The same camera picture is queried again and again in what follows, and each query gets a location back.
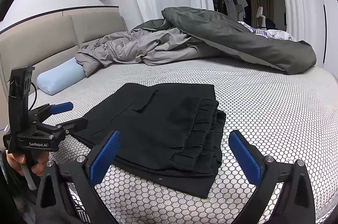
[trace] folded black pants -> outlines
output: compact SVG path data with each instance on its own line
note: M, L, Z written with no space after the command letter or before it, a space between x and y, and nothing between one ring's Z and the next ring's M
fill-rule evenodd
M222 163L225 113L217 106L213 85L128 83L86 113L87 129L74 136L92 148L118 130L114 165L207 198Z

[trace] beige upholstered headboard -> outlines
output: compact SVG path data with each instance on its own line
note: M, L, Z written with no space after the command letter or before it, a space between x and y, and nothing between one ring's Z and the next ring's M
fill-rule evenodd
M37 76L73 58L80 46L109 33L127 31L118 7L63 9L25 19L0 32L0 79L8 96L12 68L34 66Z

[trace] blue gripper pad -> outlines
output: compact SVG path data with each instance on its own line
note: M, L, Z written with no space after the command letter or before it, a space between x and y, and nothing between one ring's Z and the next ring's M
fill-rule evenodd
M235 132L231 132L229 135L229 147L249 183L259 186L262 180L261 169Z
M73 109L73 103L72 102L66 102L58 105L53 105L49 112L51 114L58 114L58 113L64 113L66 111L70 111Z
M89 182L92 187L100 184L104 179L109 166L119 151L120 144L121 133L115 131L90 166Z

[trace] white mesh bedspread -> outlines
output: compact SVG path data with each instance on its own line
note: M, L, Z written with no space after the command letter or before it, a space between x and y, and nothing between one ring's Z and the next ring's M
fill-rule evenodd
M221 144L223 164L208 199L193 197L141 179L111 166L98 194L120 223L230 223L254 191L228 146L229 133L238 129L264 155L280 162L305 161L312 182L316 218L337 203L338 85L323 69L285 75L272 68L235 59L190 60L150 67L113 65L68 89L49 96L38 90L36 106L71 101L74 109L51 116L56 124L79 118L127 82L214 84L219 109L227 114ZM71 136L50 158L73 161L89 149ZM261 219L269 215L282 184Z

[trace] hand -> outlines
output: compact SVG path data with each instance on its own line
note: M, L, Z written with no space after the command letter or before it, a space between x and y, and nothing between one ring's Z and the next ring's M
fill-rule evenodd
M24 164L26 162L26 156L23 153L7 153L6 156L8 164L20 175L23 175L23 171L21 170L20 164ZM35 173L37 176L42 176L43 171L45 169L46 163L48 161L49 152L41 152L38 155L38 163L32 167L32 172Z

